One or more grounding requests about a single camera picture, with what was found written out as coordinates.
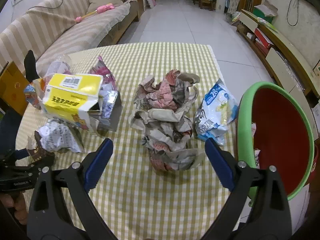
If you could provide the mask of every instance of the wall socket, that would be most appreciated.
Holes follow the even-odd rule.
[[[11,1],[11,4],[12,4],[12,7],[15,7],[18,3],[22,2],[23,0],[12,0]]]

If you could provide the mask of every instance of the sofa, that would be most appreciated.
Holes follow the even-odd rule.
[[[89,5],[89,0],[44,0],[14,20],[0,34],[0,71],[13,61],[24,73],[24,58],[32,50],[43,76],[58,55],[116,44],[130,23],[139,20],[137,0],[128,0],[76,24]]]

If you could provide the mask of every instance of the barcode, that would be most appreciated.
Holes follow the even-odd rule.
[[[66,78],[63,82],[77,85],[79,81],[80,81],[80,78]]]

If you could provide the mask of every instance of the striped sofa cover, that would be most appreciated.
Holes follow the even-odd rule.
[[[44,0],[14,20],[0,34],[0,70],[6,62],[14,61],[24,72],[24,58],[32,50],[37,60],[39,76],[61,54],[98,46],[109,30],[129,14],[130,1],[103,14],[90,17],[79,24],[75,18],[83,16],[89,0]]]

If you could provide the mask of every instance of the barcode label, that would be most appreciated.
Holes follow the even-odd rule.
[[[82,77],[65,77],[65,79],[61,82],[62,87],[77,89]]]

